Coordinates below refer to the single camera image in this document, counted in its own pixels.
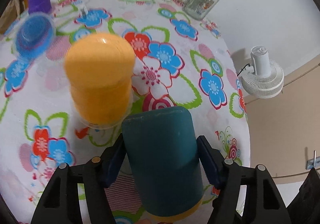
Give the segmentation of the teal cup with yellow rim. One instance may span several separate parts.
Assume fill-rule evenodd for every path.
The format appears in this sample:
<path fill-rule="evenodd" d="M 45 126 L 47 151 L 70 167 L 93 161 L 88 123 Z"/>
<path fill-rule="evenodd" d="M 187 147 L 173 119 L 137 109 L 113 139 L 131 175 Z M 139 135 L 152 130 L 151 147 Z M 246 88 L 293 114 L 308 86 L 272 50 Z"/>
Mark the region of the teal cup with yellow rim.
<path fill-rule="evenodd" d="M 190 112 L 176 106 L 138 113 L 121 128 L 145 210 L 167 223 L 193 214 L 202 202 L 203 182 Z"/>

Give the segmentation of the orange plastic cup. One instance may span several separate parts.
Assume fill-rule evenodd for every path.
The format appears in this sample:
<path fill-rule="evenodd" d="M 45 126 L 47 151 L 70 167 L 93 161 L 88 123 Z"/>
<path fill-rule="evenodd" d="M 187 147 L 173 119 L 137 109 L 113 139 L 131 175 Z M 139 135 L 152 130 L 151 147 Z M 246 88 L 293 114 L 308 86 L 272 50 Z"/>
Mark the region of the orange plastic cup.
<path fill-rule="evenodd" d="M 99 32 L 76 41 L 64 69 L 79 116 L 91 125 L 118 123 L 131 101 L 135 52 L 118 35 Z"/>

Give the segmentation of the blue plastic cup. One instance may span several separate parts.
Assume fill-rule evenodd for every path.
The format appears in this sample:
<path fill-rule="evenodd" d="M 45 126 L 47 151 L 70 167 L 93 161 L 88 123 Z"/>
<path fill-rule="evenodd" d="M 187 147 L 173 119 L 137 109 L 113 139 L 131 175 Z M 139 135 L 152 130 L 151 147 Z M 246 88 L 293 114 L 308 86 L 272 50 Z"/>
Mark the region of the blue plastic cup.
<path fill-rule="evenodd" d="M 52 18 L 42 12 L 29 15 L 16 32 L 12 48 L 18 59 L 33 61 L 52 45 L 56 28 Z"/>

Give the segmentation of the purple plastic cup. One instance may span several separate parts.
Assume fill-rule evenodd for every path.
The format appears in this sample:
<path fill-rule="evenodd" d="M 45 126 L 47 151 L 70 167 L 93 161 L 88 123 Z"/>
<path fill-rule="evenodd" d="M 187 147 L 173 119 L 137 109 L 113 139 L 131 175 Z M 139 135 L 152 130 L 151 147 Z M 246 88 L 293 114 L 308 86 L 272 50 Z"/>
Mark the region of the purple plastic cup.
<path fill-rule="evenodd" d="M 50 0 L 28 0 L 28 13 L 50 13 L 52 5 Z"/>

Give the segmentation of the white floor fan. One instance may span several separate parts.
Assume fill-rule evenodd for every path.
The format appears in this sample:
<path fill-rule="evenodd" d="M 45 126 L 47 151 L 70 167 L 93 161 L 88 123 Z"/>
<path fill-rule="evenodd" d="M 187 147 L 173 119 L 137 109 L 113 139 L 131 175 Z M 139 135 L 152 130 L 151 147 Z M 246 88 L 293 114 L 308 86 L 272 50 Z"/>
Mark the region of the white floor fan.
<path fill-rule="evenodd" d="M 251 49 L 251 62 L 238 72 L 244 90 L 259 99 L 271 99 L 284 86 L 282 67 L 269 58 L 267 48 L 256 46 Z"/>

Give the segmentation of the floral tablecloth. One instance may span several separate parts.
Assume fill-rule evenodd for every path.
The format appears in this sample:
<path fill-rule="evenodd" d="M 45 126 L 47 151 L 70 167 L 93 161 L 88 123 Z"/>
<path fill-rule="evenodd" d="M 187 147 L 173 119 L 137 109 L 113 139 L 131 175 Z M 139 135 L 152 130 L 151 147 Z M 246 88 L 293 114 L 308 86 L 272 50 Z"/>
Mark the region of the floral tablecloth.
<path fill-rule="evenodd" d="M 12 44 L 22 13 L 1 34 L 1 195 L 29 223 L 61 163 L 83 164 L 114 144 L 120 126 L 93 129 L 73 107 L 63 58 L 77 40 L 110 32 L 127 40 L 138 64 L 132 112 L 182 106 L 197 135 L 240 165 L 250 141 L 240 82 L 215 23 L 189 18 L 178 1 L 51 0 L 56 41 L 32 64 Z"/>

